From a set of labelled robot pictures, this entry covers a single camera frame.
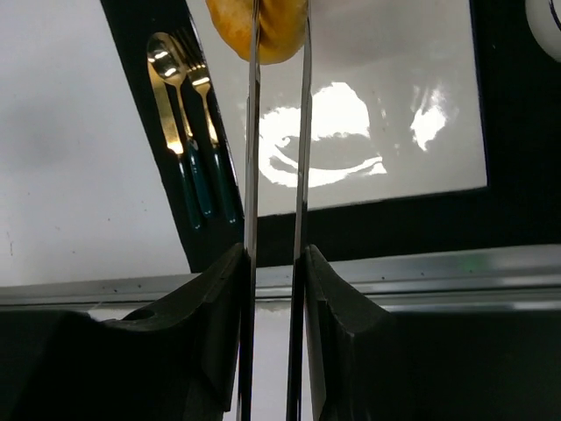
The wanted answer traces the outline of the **orange ring donut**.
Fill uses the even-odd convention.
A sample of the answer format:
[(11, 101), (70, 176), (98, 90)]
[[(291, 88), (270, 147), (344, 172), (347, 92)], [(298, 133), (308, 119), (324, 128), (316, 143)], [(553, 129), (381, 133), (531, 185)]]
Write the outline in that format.
[[(251, 59), (253, 0), (207, 0), (211, 22), (222, 40), (244, 61)], [(282, 63), (302, 47), (307, 1), (264, 0), (259, 3), (259, 62)]]

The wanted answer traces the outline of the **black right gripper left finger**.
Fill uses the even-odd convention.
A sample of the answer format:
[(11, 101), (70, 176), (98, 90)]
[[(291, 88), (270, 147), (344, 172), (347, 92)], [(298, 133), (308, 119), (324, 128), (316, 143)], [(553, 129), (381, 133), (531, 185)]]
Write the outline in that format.
[(244, 248), (235, 245), (122, 319), (4, 312), (2, 419), (221, 419), (231, 407), (247, 275)]

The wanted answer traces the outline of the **metal serving tongs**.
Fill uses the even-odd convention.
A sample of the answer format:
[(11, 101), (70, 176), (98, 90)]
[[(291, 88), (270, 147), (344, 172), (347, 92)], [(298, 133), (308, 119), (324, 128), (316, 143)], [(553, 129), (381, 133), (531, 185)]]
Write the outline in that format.
[[(257, 228), (259, 196), (259, 2), (252, 5), (249, 61), (249, 89), (246, 116), (245, 152), (245, 232), (244, 248), (249, 264), (246, 303), (242, 305), (240, 325), (237, 419), (252, 416), (252, 367), (256, 293)], [(302, 61), (301, 127), (295, 210), (295, 242), (292, 275), (290, 335), (288, 350), (287, 420), (302, 418), (302, 344), (305, 302), (305, 249), (307, 241), (309, 159), (312, 107), (311, 4), (307, 4)]]

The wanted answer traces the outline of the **black placemat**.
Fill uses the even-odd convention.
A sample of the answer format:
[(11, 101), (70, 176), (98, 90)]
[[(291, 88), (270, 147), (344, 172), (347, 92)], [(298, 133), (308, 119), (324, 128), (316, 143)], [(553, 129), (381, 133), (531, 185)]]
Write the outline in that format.
[[(182, 1), (105, 1), (103, 11), (146, 142), (193, 272), (243, 235), (218, 217), (189, 218), (177, 160), (166, 148), (146, 69), (152, 31), (182, 23)], [(308, 235), (331, 261), (560, 241), (560, 66), (530, 35), (520, 1), (474, 1), (475, 58), (489, 184), (482, 189), (313, 210)]]

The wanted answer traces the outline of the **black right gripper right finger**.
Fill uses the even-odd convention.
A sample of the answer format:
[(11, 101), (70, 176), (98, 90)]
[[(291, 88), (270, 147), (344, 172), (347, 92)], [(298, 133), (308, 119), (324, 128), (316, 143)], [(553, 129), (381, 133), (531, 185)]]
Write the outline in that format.
[(304, 254), (317, 420), (557, 420), (556, 311), (389, 312)]

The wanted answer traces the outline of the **white square plate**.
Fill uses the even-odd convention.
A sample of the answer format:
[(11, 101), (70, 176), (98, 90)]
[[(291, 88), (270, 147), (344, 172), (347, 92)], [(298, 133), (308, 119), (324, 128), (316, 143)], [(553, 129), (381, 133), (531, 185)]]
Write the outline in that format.
[[(309, 207), (486, 187), (470, 1), (311, 1)], [(249, 65), (187, 1), (242, 203)], [(302, 53), (261, 68), (259, 216), (295, 211)]]

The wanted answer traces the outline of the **aluminium table rail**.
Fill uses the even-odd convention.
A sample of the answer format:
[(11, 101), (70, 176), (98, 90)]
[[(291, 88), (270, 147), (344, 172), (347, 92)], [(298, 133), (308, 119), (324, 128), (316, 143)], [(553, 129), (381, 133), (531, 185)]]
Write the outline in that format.
[[(365, 294), (523, 289), (560, 283), (558, 245), (513, 246), (334, 261), (332, 268)], [(166, 275), (3, 287), (4, 308), (154, 301), (195, 279)]]

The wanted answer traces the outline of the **white soup bowl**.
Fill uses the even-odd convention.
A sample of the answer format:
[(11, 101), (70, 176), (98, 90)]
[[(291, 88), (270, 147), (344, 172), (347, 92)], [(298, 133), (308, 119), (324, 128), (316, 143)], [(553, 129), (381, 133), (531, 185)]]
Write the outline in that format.
[(526, 0), (526, 18), (537, 44), (561, 61), (560, 0)]

